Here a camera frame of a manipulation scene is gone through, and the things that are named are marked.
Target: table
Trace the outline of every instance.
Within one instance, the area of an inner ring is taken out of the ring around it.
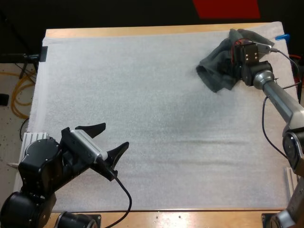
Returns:
[[[246,29],[266,23],[189,25],[162,27],[130,27],[130,28],[68,28],[48,29],[48,38],[85,38],[114,37],[128,35],[157,35],[174,33],[207,32],[234,29]],[[177,209],[174,211],[134,211],[115,227],[160,228],[160,227],[202,227],[202,228],[261,228],[262,213],[277,213],[282,209]],[[98,212],[102,215],[102,227],[118,220],[123,212]],[[54,227],[59,214],[53,213],[46,225]]]

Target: blue clip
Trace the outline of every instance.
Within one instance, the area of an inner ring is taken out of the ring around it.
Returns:
[[[286,40],[286,43],[288,43],[289,40],[290,40],[290,35],[289,34],[284,34],[284,35],[277,36],[275,38],[275,40],[281,40],[281,39]]]

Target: dark gray towel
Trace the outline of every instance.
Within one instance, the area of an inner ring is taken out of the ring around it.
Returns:
[[[230,73],[231,69],[229,69],[229,67],[225,70],[225,73],[223,73],[223,71],[219,70],[219,65],[230,65],[231,47],[241,38],[247,38],[253,42],[271,46],[274,45],[273,42],[255,32],[244,29],[231,29],[229,37],[224,39],[208,57],[201,60],[196,68],[201,80],[215,93],[222,88],[231,90],[239,80],[239,78]]]

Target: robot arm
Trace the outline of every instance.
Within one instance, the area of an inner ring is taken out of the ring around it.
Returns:
[[[23,186],[4,202],[0,221],[4,228],[42,228],[55,205],[55,191],[91,168],[109,181],[117,179],[114,170],[122,154],[128,149],[125,142],[104,152],[92,138],[105,130],[105,123],[79,126],[61,131],[61,141],[53,138],[30,144],[18,166]]]
[[[293,228],[304,219],[304,108],[275,82],[270,64],[258,61],[258,47],[256,43],[235,46],[233,72],[247,86],[262,90],[286,122],[283,149],[301,178],[287,208],[273,216],[268,227]]]

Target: speckled floor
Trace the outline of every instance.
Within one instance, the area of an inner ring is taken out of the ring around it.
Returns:
[[[0,72],[11,72],[19,74],[21,70],[14,64],[0,64]],[[16,76],[0,75],[0,94],[9,94],[9,105],[0,106],[0,208],[4,200],[12,193],[17,170],[7,165],[8,162],[18,162],[21,140],[19,130],[23,119],[18,118],[10,109],[11,94],[18,82]],[[17,99],[28,102],[32,99],[34,87],[26,88]],[[30,106],[21,107],[20,111],[29,115]]]

